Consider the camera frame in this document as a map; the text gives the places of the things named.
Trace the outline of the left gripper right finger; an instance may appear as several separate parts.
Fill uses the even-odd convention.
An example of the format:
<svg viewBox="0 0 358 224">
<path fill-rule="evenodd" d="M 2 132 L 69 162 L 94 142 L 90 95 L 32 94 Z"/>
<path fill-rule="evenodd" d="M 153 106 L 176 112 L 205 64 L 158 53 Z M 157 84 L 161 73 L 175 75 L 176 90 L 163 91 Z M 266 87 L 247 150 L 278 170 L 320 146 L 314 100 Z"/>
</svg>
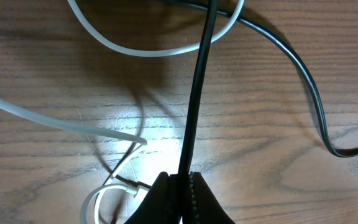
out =
<svg viewBox="0 0 358 224">
<path fill-rule="evenodd" d="M 234 224 L 199 172 L 191 172 L 183 204 L 184 224 Z"/>
</svg>

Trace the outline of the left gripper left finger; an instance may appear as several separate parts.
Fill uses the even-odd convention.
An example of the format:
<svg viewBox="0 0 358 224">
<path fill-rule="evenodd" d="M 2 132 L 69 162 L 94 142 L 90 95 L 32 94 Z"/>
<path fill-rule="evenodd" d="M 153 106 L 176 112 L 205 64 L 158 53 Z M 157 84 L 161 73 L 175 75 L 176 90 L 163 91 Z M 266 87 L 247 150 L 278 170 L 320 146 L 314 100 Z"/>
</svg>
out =
<svg viewBox="0 0 358 224">
<path fill-rule="evenodd" d="M 138 209 L 125 224 L 179 224 L 175 180 L 161 172 Z"/>
</svg>

